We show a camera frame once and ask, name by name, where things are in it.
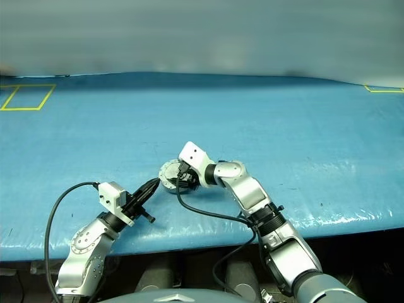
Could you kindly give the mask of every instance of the blue tablecloth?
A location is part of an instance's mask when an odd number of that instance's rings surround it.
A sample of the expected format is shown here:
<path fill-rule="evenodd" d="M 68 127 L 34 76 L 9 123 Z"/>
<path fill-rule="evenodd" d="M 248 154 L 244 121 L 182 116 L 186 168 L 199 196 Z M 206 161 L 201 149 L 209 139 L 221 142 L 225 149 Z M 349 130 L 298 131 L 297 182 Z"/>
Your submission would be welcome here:
<path fill-rule="evenodd" d="M 304 237 L 404 227 L 404 93 L 310 78 L 129 73 L 2 81 L 0 260 L 43 258 L 56 198 L 83 181 L 129 191 L 193 141 L 214 160 L 240 160 Z M 53 86 L 10 85 L 55 84 Z M 229 194 L 200 189 L 198 208 L 237 215 Z M 162 188 L 114 254 L 225 246 L 251 232 L 187 211 Z M 103 208 L 92 187 L 60 205 L 50 256 Z"/>

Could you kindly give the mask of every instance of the robotic arm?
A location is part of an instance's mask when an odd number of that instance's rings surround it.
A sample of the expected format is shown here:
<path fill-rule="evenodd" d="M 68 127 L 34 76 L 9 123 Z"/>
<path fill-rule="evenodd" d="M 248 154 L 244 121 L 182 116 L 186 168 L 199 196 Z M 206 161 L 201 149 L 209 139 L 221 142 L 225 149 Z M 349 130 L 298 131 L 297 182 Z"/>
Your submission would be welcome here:
<path fill-rule="evenodd" d="M 108 212 L 99 214 L 73 236 L 69 256 L 59 270 L 55 286 L 63 302 L 71 302 L 73 297 L 91 297 L 96 292 L 104 271 L 104 259 L 125 226 L 133 226 L 133 220 L 141 215 L 150 223 L 154 222 L 142 205 L 159 184 L 158 178 L 152 179 L 133 194 L 115 182 L 98 185 L 100 203 Z"/>
<path fill-rule="evenodd" d="M 283 207 L 275 206 L 243 163 L 215 163 L 192 142 L 186 143 L 179 160 L 178 177 L 183 183 L 196 174 L 201 186 L 218 185 L 232 193 L 243 215 L 258 230 L 265 265 L 282 293 L 294 295 L 300 303 L 365 302 L 337 279 L 322 272 L 317 256 L 281 214 Z"/>

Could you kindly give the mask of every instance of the yellow tape rectangle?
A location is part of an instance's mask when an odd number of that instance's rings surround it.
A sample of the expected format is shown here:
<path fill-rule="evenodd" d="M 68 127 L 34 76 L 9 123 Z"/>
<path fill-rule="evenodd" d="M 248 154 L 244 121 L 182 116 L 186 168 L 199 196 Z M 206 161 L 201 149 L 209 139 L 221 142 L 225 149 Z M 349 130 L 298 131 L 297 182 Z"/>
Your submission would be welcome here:
<path fill-rule="evenodd" d="M 383 89 L 374 89 L 370 88 L 368 85 L 364 85 L 366 90 L 371 93 L 404 93 L 404 88 L 383 88 Z"/>
<path fill-rule="evenodd" d="M 13 99 L 15 94 L 18 92 L 18 90 L 21 87 L 41 87 L 41 86 L 49 86 L 50 90 L 47 92 L 45 95 L 44 99 L 39 103 L 37 107 L 7 107 L 7 105 L 10 103 L 10 101 Z M 11 93 L 11 95 L 7 98 L 3 106 L 0 108 L 0 110 L 6 111 L 6 110 L 41 110 L 41 108 L 44 106 L 45 102 L 48 100 L 50 95 L 52 95 L 53 91 L 55 90 L 56 84 L 15 84 L 15 85 L 0 85 L 0 88 L 9 88 L 9 87 L 14 87 L 15 89 Z"/>

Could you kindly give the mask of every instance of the gray wall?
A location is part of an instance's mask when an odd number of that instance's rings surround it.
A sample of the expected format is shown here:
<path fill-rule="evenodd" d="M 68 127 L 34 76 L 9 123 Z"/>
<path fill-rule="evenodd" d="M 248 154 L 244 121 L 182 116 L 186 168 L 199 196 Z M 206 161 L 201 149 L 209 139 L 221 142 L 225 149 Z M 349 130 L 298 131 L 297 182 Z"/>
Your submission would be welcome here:
<path fill-rule="evenodd" d="M 0 0 L 18 75 L 270 74 L 404 87 L 403 0 Z"/>

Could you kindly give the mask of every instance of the black cable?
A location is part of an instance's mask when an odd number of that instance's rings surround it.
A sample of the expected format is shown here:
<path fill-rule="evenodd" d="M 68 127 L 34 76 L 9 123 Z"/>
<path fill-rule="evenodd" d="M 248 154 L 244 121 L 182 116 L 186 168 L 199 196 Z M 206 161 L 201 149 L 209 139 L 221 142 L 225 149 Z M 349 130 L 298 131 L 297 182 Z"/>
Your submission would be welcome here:
<path fill-rule="evenodd" d="M 68 193 L 75 190 L 76 188 L 81 187 L 81 186 L 85 186 L 85 185 L 92 185 L 95 188 L 98 187 L 97 182 L 83 182 L 83 183 L 79 183 L 79 184 L 76 184 L 76 185 L 72 186 L 67 191 L 62 193 L 61 196 L 56 200 L 52 210 L 50 211 L 48 223 L 46 225 L 45 245 L 44 245 L 46 282 L 48 284 L 48 288 L 50 290 L 50 293 L 52 294 L 52 297 L 53 297 L 53 299 L 55 300 L 56 303 L 61 303 L 61 301 L 59 300 L 59 297 L 57 296 L 57 293 L 56 293 L 55 288 L 53 286 L 52 277 L 51 277 L 51 270 L 49 269 L 49 236 L 51 234 L 52 221 L 53 221 L 53 217 L 55 215 L 55 212 L 57 210 L 57 207 L 59 206 L 59 204 L 63 200 L 63 198 L 66 197 L 68 195 Z"/>
<path fill-rule="evenodd" d="M 205 216 L 209 216 L 209 217 L 215 217 L 215 218 L 220 218 L 220 219 L 226 219 L 226 220 L 231 220 L 231 221 L 236 221 L 236 222 L 240 222 L 240 223 L 243 223 L 243 224 L 246 224 L 248 227 L 250 227 L 250 223 L 247 221 L 247 220 L 245 220 L 245 219 L 241 219 L 241 218 L 236 218 L 236 217 L 232 217 L 232 216 L 227 216 L 227 215 L 221 215 L 221 214 L 219 214 L 219 213 L 211 213 L 211 212 L 209 212 L 209 211 L 204 211 L 204 210 L 199 210 L 199 209 L 197 209 L 197 208 L 195 208 L 195 207 L 192 207 L 192 206 L 190 206 L 190 205 L 188 205 L 188 204 L 186 204 L 185 202 L 184 202 L 184 200 L 182 200 L 182 198 L 181 198 L 181 193 L 180 193 L 180 191 L 179 191 L 179 177 L 177 178 L 177 180 L 176 180 L 176 182 L 175 182 L 175 188 L 176 188 L 176 194 L 177 194 L 177 199 L 178 199 L 178 202 L 180 202 L 180 204 L 183 206 L 183 207 L 185 207 L 186 209 L 188 209 L 188 210 L 191 210 L 191 211 L 193 211 L 193 212 L 195 212 L 195 213 L 199 213 L 199 214 L 201 214 L 201 215 L 205 215 Z"/>
<path fill-rule="evenodd" d="M 23 303 L 24 298 L 25 298 L 25 291 L 24 291 L 24 286 L 23 286 L 23 283 L 21 282 L 21 277 L 20 277 L 20 273 L 18 272 L 18 270 L 16 271 L 16 276 L 17 276 L 17 280 L 18 280 L 18 283 L 20 284 L 20 288 L 21 288 L 21 300 L 20 300 L 20 303 Z"/>
<path fill-rule="evenodd" d="M 259 233 L 259 229 L 256 228 L 256 233 L 258 234 L 258 251 L 259 251 L 259 259 L 261 260 L 261 265 L 263 266 L 264 270 L 269 273 L 270 275 L 272 275 L 272 273 L 269 272 L 268 267 L 265 263 L 265 258 L 263 255 L 263 251 L 264 251 L 264 244 L 263 244 L 263 239 L 261 237 L 261 234 Z"/>
<path fill-rule="evenodd" d="M 205 216 L 209 216 L 209 217 L 215 217 L 215 218 L 221 218 L 221 219 L 226 219 L 226 220 L 231 220 L 231 221 L 236 221 L 239 223 L 243 223 L 245 225 L 247 225 L 248 227 L 251 228 L 252 232 L 253 232 L 253 236 L 251 237 L 251 239 L 249 239 L 246 243 L 244 243 L 243 245 L 237 247 L 236 249 L 234 249 L 233 251 L 229 252 L 226 256 L 224 256 L 222 259 L 220 259 L 219 261 L 216 262 L 216 264 L 213 266 L 212 268 L 212 274 L 213 274 L 213 279 L 216 281 L 216 283 L 218 283 L 221 287 L 223 287 L 225 290 L 227 290 L 228 292 L 231 292 L 232 294 L 235 295 L 240 295 L 238 292 L 236 292 L 234 289 L 232 289 L 231 287 L 229 287 L 225 282 L 221 281 L 221 279 L 219 279 L 216 275 L 216 269 L 217 267 L 223 263 L 226 259 L 228 259 L 229 257 L 233 256 L 235 253 L 239 252 L 241 249 L 245 248 L 247 245 L 249 245 L 256 237 L 256 231 L 252 228 L 252 224 L 251 222 L 246 219 L 246 218 L 236 218 L 236 217 L 232 217 L 232 216 L 227 216 L 227 215 L 222 215 L 219 213 L 211 213 L 209 211 L 204 211 L 204 210 L 199 210 L 195 207 L 192 207 L 188 204 L 186 204 L 184 202 L 184 200 L 182 200 L 181 198 L 181 192 L 179 191 L 179 179 L 180 177 L 177 178 L 177 180 L 175 181 L 175 192 L 177 194 L 177 199 L 178 202 L 180 202 L 180 204 L 187 208 L 188 210 L 191 210 L 195 213 L 199 213 L 201 215 L 205 215 Z"/>
<path fill-rule="evenodd" d="M 97 300 L 98 294 L 100 293 L 100 291 L 104 287 L 106 281 L 107 281 L 107 276 L 104 275 L 103 279 L 100 282 L 100 285 L 97 287 L 95 293 L 90 297 L 90 300 L 88 300 L 87 303 L 94 303 L 95 300 Z"/>
<path fill-rule="evenodd" d="M 246 243 L 244 243 L 243 245 L 237 247 L 236 249 L 233 249 L 232 251 L 230 251 L 228 254 L 226 254 L 222 259 L 220 259 L 219 261 L 217 261 L 215 263 L 215 265 L 213 265 L 212 268 L 212 275 L 213 275 L 213 279 L 215 280 L 216 283 L 218 283 L 221 287 L 223 287 L 225 290 L 227 290 L 228 292 L 231 292 L 234 295 L 239 295 L 241 297 L 241 295 L 236 292 L 234 289 L 232 289 L 230 286 L 228 286 L 226 283 L 224 283 L 223 281 L 221 281 L 221 279 L 219 279 L 219 277 L 217 277 L 217 268 L 219 265 L 221 265 L 224 261 L 226 261 L 227 259 L 229 259 L 231 256 L 233 256 L 234 254 L 236 254 L 237 252 L 239 252 L 240 250 L 242 250 L 243 248 L 245 248 L 247 245 L 251 244 L 252 241 L 254 241 L 254 239 L 257 236 L 257 233 L 255 232 L 254 229 L 251 229 L 251 231 L 253 232 L 253 235 L 251 237 L 251 239 L 249 239 Z"/>

